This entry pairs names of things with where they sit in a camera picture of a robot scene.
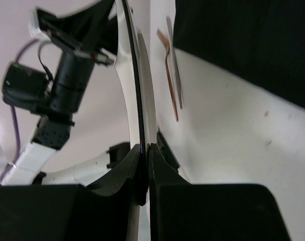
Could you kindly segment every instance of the black cloth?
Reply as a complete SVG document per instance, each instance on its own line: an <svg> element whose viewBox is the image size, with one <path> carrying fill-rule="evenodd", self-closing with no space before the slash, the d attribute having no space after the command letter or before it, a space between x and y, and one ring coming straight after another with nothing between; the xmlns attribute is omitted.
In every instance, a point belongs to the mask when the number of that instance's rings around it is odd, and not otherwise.
<svg viewBox="0 0 305 241"><path fill-rule="evenodd" d="M305 108L305 0L176 0L174 47Z"/></svg>

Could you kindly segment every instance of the table surface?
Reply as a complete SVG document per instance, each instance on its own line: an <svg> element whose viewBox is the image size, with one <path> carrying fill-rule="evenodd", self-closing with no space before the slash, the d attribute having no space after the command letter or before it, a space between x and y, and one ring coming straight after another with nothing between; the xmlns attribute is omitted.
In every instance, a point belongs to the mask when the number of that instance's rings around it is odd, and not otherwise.
<svg viewBox="0 0 305 241"><path fill-rule="evenodd" d="M275 196L293 240L305 240L305 110L176 50L184 108L176 123L165 50L175 1L150 4L150 65L157 121L193 183L259 183Z"/></svg>

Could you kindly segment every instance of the fork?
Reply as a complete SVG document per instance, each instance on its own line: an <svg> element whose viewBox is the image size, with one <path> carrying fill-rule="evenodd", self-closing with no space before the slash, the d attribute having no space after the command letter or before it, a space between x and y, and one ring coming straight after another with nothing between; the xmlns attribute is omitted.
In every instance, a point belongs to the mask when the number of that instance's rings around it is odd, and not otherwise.
<svg viewBox="0 0 305 241"><path fill-rule="evenodd" d="M176 121L178 122L176 98L175 98L175 93L174 93L174 89L173 89L171 74L170 74L169 68L168 68L168 56L170 53L170 44L169 44L168 38L162 33L162 31L160 29L157 30L157 36L159 37L160 41L163 43L165 50L166 50L165 66L166 66L166 73L167 73L167 79L168 79L168 86L169 86L169 91L171 93L173 108L174 108L174 112L175 112L175 118L176 118Z"/></svg>

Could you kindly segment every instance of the white table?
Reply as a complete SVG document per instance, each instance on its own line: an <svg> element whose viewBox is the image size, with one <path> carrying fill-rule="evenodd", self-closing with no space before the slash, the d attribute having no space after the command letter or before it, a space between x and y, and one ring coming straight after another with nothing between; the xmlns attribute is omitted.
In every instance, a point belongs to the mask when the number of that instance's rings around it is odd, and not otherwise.
<svg viewBox="0 0 305 241"><path fill-rule="evenodd" d="M174 1L150 4L150 64L157 121L194 183L259 183L275 196L293 240L305 240L305 110L180 50L184 109L176 123L165 50Z"/></svg>

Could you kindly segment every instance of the wire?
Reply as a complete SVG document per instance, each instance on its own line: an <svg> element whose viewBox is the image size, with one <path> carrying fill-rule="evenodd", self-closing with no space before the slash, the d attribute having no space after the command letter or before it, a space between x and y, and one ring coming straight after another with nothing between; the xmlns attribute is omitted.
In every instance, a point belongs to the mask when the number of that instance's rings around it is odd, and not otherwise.
<svg viewBox="0 0 305 241"><path fill-rule="evenodd" d="M37 43L39 40L38 39L33 39L29 42L27 42L21 50L18 52L15 62L19 62L20 59L22 58L23 54L30 48L32 47L35 43ZM16 136L16 153L15 156L12 160L12 163L15 163L17 159L20 156L20 149L21 149L21 140L20 140L20 132L19 132L19 126L18 126L18 118L17 118L17 113L16 109L14 106L11 106L11 114L12 114L12 121L13 121L13 126L14 126L14 132Z"/></svg>
<svg viewBox="0 0 305 241"><path fill-rule="evenodd" d="M42 65L42 67L44 68L44 70L45 70L46 73L47 73L47 76L48 76L49 81L52 81L52 80L53 80L53 75L52 75L51 71L49 70L49 68L48 68L46 65L44 65L44 64L42 63L42 60L41 60L41 51L42 51L42 48L43 48L45 45L51 44L51 43L52 43L51 41L43 41L43 42L39 45L39 47L38 47L38 58L39 58L39 61L40 61L41 65Z"/></svg>

